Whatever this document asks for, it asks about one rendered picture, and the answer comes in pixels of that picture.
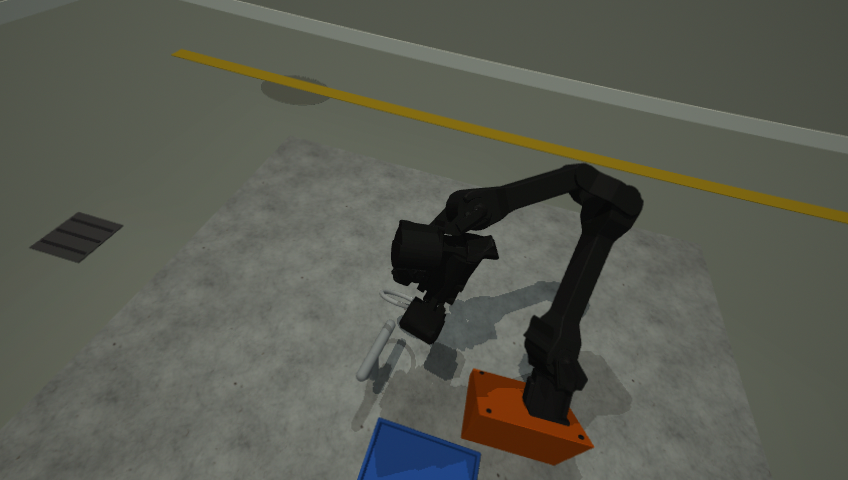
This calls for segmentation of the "grey metal ring with tab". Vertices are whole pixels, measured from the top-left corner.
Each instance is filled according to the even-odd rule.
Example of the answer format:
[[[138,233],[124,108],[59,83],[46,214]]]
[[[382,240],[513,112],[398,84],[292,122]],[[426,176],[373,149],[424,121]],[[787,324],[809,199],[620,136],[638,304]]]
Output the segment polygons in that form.
[[[388,302],[390,302],[390,303],[392,303],[392,304],[394,304],[394,305],[396,305],[396,306],[399,306],[399,307],[402,307],[402,308],[406,308],[406,309],[409,307],[409,305],[410,305],[410,304],[406,304],[406,303],[403,303],[403,302],[397,301],[397,300],[395,300],[395,299],[393,299],[393,298],[391,298],[391,297],[387,296],[386,294],[395,295],[395,296],[398,296],[398,297],[404,298],[404,299],[406,299],[406,300],[408,300],[408,301],[410,301],[410,302],[412,302],[412,301],[413,301],[413,299],[414,299],[414,298],[412,298],[412,297],[410,297],[410,296],[408,296],[408,295],[406,295],[406,294],[403,294],[403,293],[401,293],[401,292],[397,292],[397,291],[394,291],[394,290],[384,289],[384,290],[381,290],[381,291],[380,291],[380,296],[381,296],[384,300],[386,300],[386,301],[388,301]]]

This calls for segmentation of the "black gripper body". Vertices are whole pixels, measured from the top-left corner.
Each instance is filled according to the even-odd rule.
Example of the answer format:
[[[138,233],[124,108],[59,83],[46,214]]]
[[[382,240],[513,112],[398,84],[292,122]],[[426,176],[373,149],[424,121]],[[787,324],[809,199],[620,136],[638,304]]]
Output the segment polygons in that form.
[[[411,302],[399,324],[402,329],[427,344],[433,344],[445,323],[445,302],[452,305],[470,277],[464,281],[452,280],[445,276],[439,267],[435,267],[429,274],[431,276],[425,289],[427,292],[423,297],[424,301],[422,304]]]

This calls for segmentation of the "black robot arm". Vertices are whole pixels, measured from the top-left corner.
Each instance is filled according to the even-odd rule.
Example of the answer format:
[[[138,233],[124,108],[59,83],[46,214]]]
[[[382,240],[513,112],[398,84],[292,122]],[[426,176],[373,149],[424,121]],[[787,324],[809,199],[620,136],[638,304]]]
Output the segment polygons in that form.
[[[435,267],[464,281],[482,259],[499,259],[492,235],[465,232],[483,230],[516,209],[567,193],[582,206],[582,234],[550,310],[542,317],[532,315],[523,334],[534,368],[522,398],[530,416],[569,426],[573,394],[588,382],[577,361],[579,324],[614,242],[643,209],[637,188],[587,163],[574,163],[503,186],[458,190],[429,225],[399,221],[391,273],[404,286],[419,283],[422,293]]]

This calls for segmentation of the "blue tray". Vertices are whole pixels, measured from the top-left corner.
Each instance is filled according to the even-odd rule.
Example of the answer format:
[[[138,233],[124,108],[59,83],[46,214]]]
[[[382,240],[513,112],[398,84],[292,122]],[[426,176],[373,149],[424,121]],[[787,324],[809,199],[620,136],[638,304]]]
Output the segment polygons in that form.
[[[379,417],[357,480],[477,480],[481,452]]]

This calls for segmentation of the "grey t-shaped steel stake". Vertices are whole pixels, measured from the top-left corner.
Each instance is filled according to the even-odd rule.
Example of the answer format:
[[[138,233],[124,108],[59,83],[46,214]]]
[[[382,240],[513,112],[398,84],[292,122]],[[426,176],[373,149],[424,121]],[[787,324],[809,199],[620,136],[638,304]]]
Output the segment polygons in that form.
[[[388,320],[385,323],[374,344],[372,345],[370,351],[365,357],[363,364],[357,372],[356,378],[358,381],[364,382],[368,379],[375,381],[378,379],[379,355],[382,352],[394,328],[395,322],[393,320]]]

